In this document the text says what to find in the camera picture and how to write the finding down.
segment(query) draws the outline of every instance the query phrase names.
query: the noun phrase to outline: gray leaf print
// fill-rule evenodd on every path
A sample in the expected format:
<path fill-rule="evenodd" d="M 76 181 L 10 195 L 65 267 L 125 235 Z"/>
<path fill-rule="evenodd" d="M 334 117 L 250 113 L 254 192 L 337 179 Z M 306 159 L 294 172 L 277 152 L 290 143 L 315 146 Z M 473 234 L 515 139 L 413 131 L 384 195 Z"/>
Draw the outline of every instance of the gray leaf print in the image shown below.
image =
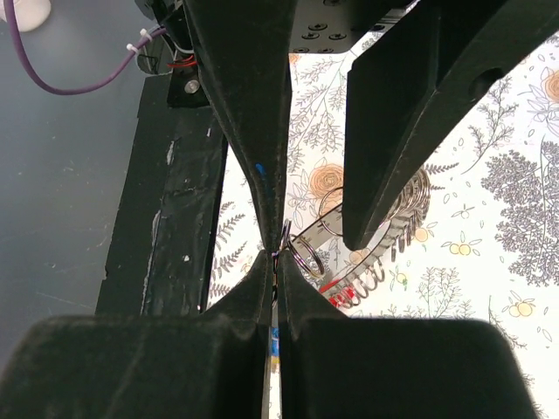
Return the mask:
<path fill-rule="evenodd" d="M 511 150 L 487 166 L 481 186 L 508 205 L 495 239 L 505 251 L 519 254 L 509 270 L 529 285 L 559 285 L 559 146 L 542 141 L 538 162 Z"/>
<path fill-rule="evenodd" d="M 487 93 L 487 99 L 483 99 L 478 105 L 477 111 L 485 116 L 486 126 L 469 126 L 470 135 L 474 138 L 474 149 L 477 156 L 476 161 L 464 172 L 469 172 L 483 157 L 486 151 L 493 147 L 497 148 L 503 143 L 509 142 L 514 128 L 507 125 L 507 120 L 514 117 L 518 104 L 505 103 L 505 96 L 511 88 L 510 76 L 499 80 Z"/>

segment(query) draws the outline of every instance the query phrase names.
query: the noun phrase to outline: metal ring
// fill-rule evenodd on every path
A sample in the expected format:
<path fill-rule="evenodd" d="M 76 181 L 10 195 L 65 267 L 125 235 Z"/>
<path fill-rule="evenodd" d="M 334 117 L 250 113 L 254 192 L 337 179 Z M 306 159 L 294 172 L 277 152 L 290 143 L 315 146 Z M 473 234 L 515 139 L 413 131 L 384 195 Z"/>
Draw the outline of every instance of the metal ring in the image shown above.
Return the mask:
<path fill-rule="evenodd" d="M 293 245 L 293 241 L 289 240 L 287 242 L 287 248 L 289 249 L 289 251 L 291 251 L 293 257 L 295 258 L 295 261 L 297 262 L 297 264 L 303 268 L 303 270 L 305 270 L 306 273 L 308 273 L 309 275 L 311 275 L 312 277 L 315 278 L 324 278 L 324 275 L 326 274 L 326 270 L 324 269 L 324 264 L 322 264 L 322 261 L 320 259 L 320 257 L 316 254 L 316 251 L 314 251 L 314 247 L 311 246 L 307 240 L 305 240 L 303 237 L 295 237 L 298 241 L 300 241 L 300 243 L 305 247 L 305 249 L 308 250 L 308 252 L 311 255 L 311 258 L 314 259 L 314 261 L 316 262 L 316 266 L 318 267 L 318 272 L 314 271 L 313 268 L 311 268 L 307 262 L 305 261 L 305 259 L 303 259 L 303 257 L 300 255 L 300 253 L 297 251 L 297 249 L 295 249 L 295 246 Z"/>
<path fill-rule="evenodd" d="M 369 272 L 371 272 L 371 276 L 373 277 L 373 281 L 375 281 L 375 286 L 373 288 L 371 288 L 370 285 L 368 285 L 365 281 L 363 281 L 362 283 L 365 284 L 365 287 L 367 287 L 367 289 L 372 292 L 376 288 L 378 288 L 378 275 L 376 275 L 376 273 L 373 271 L 373 267 L 371 265 L 367 266 L 367 270 Z"/>
<path fill-rule="evenodd" d="M 338 191 L 338 190 L 342 190 L 343 186 L 338 186 L 337 188 L 334 188 L 332 190 L 330 190 L 321 200 L 321 204 L 318 207 L 318 215 L 320 217 L 322 217 L 322 209 L 324 208 L 324 204 L 326 203 L 327 198 L 332 195 L 334 192 Z M 336 236 L 336 237 L 342 237 L 343 234 L 342 233 L 336 233 L 335 231 L 331 230 L 326 223 L 324 223 L 324 221 L 321 221 L 322 227 L 324 227 L 324 230 L 326 230 L 328 233 L 330 233 L 332 236 Z"/>
<path fill-rule="evenodd" d="M 381 276 L 382 276 L 382 277 L 381 277 L 381 278 L 378 277 L 378 274 L 376 273 L 376 269 L 375 269 L 375 264 L 374 264 L 374 263 L 373 263 L 373 265 L 371 266 L 371 268 L 369 269 L 369 270 L 370 270 L 370 273 L 371 273 L 372 275 L 375 276 L 375 278 L 376 278 L 376 280 L 377 280 L 378 282 L 384 282 L 384 280 L 386 279 L 386 273 L 384 272 L 383 263 L 381 262 L 381 259 L 378 258 L 378 257 L 375 257 L 375 262 L 376 262 L 376 264 L 378 264 L 378 269 L 379 269 L 379 271 L 381 272 Z"/>
<path fill-rule="evenodd" d="M 362 299 L 366 299 L 369 296 L 369 288 L 365 285 L 364 281 L 362 279 L 360 279 L 359 277 L 354 279 L 354 281 L 357 281 L 359 284 L 361 284 L 361 288 L 363 289 L 363 291 L 365 293 L 364 293 L 364 295 L 359 293 L 357 291 L 357 287 L 355 286 L 355 284 L 353 284 L 353 286 L 355 288 L 355 292 L 357 292 Z"/>

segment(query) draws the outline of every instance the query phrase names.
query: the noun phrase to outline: key ring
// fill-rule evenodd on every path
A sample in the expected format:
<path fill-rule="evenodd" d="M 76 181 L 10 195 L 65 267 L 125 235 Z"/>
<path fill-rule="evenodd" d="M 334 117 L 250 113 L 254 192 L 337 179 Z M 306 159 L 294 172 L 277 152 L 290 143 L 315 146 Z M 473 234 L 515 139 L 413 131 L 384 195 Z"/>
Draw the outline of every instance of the key ring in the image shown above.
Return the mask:
<path fill-rule="evenodd" d="M 330 190 L 321 200 L 321 204 L 318 207 L 318 215 L 322 216 L 322 210 L 324 210 L 324 205 L 326 204 L 326 200 L 328 199 L 329 196 L 331 196 L 334 192 L 337 192 L 338 190 L 342 190 L 343 186 L 339 186 L 337 188 L 334 188 L 332 190 Z M 332 236 L 336 236 L 336 237 L 343 237 L 342 233 L 336 233 L 335 231 L 332 231 L 327 225 L 326 223 L 324 223 L 324 220 L 321 220 L 321 225 L 322 227 L 324 227 L 324 230 L 326 230 L 328 233 L 330 233 Z"/>
<path fill-rule="evenodd" d="M 291 254 L 293 255 L 293 257 L 295 258 L 295 260 L 297 261 L 297 264 L 303 268 L 303 270 L 308 273 L 309 275 L 311 275 L 314 278 L 324 278 L 324 275 L 326 274 L 326 270 L 324 269 L 324 264 L 321 261 L 321 258 L 318 256 L 318 254 L 316 253 L 316 251 L 314 250 L 314 247 L 311 246 L 307 240 L 305 240 L 304 237 L 296 237 L 294 234 L 290 235 L 290 238 L 292 239 L 297 239 L 297 241 L 299 243 L 301 243 L 303 245 L 303 247 L 305 247 L 305 249 L 307 249 L 308 253 L 311 255 L 311 258 L 314 259 L 316 266 L 318 268 L 318 271 L 313 270 L 313 268 L 311 268 L 307 262 L 305 261 L 305 259 L 300 255 L 300 253 L 297 251 L 297 249 L 295 249 L 295 246 L 293 245 L 293 240 L 289 240 L 287 242 L 287 248 L 289 251 L 291 251 Z"/>

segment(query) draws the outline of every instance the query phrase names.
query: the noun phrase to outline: orange flower print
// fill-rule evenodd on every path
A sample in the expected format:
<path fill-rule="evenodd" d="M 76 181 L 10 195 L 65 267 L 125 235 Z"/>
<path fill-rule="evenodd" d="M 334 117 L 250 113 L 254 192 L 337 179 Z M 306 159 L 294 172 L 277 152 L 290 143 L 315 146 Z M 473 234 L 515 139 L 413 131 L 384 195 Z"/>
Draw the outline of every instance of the orange flower print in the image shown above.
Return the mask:
<path fill-rule="evenodd" d="M 352 251 L 349 253 L 349 262 L 354 265 L 360 264 L 368 255 L 370 254 L 369 249 L 363 249 L 362 251 Z"/>
<path fill-rule="evenodd" d="M 241 266 L 241 272 L 247 274 L 251 268 L 252 268 L 252 256 L 249 256 L 249 258 L 246 259 L 245 264 Z"/>
<path fill-rule="evenodd" d="M 396 265 L 396 269 L 394 271 L 390 271 L 390 275 L 392 276 L 392 280 L 390 281 L 390 290 L 394 289 L 394 284 L 398 282 L 404 286 L 404 291 L 408 291 L 408 276 L 399 271 L 398 265 Z"/>
<path fill-rule="evenodd" d="M 335 207 L 337 207 L 342 203 L 342 194 L 338 194 L 337 191 L 330 194 L 324 200 L 324 204 L 322 205 L 322 208 L 321 208 L 321 202 L 322 200 L 316 203 L 316 209 L 317 211 L 320 212 L 318 216 L 325 216 L 328 212 L 330 212 L 331 210 L 333 210 Z"/>
<path fill-rule="evenodd" d="M 322 199 L 332 189 L 343 185 L 343 167 L 338 164 L 326 164 L 315 168 L 310 175 L 309 191 L 314 198 Z M 341 199 L 342 190 L 330 194 L 328 198 Z"/>
<path fill-rule="evenodd" d="M 559 103 L 559 70 L 551 73 L 543 82 L 545 93 L 548 95 L 549 100 Z"/>
<path fill-rule="evenodd" d="M 299 54 L 289 54 L 289 64 L 296 64 L 300 60 Z"/>
<path fill-rule="evenodd" d="M 425 227 L 421 227 L 416 230 L 414 238 L 419 241 L 419 243 L 425 243 L 429 240 L 429 237 L 435 237 L 433 230 L 437 226 L 438 222 L 429 223 Z"/>
<path fill-rule="evenodd" d="M 480 238 L 467 243 L 466 234 L 464 234 L 464 231 L 461 231 L 460 243 L 444 242 L 440 247 L 448 247 L 451 251 L 451 254 L 453 255 L 470 256 L 471 254 L 474 254 L 475 256 L 479 256 L 480 251 L 473 248 L 476 244 L 479 243 L 481 243 Z"/>
<path fill-rule="evenodd" d="M 509 297 L 509 306 L 503 307 L 501 312 L 508 312 L 512 317 L 530 317 L 535 308 L 534 299 L 521 299 L 521 297 L 512 290 L 510 293 L 516 301 Z"/>

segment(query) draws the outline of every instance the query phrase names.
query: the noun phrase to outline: white container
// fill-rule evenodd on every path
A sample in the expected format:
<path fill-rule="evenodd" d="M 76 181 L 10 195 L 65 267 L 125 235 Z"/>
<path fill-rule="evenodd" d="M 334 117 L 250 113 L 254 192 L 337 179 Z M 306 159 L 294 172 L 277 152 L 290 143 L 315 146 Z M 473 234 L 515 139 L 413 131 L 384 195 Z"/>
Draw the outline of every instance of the white container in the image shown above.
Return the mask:
<path fill-rule="evenodd" d="M 14 4 L 20 32 L 37 29 L 51 14 L 51 0 L 14 0 Z M 6 20 L 3 0 L 0 0 L 0 18 Z"/>

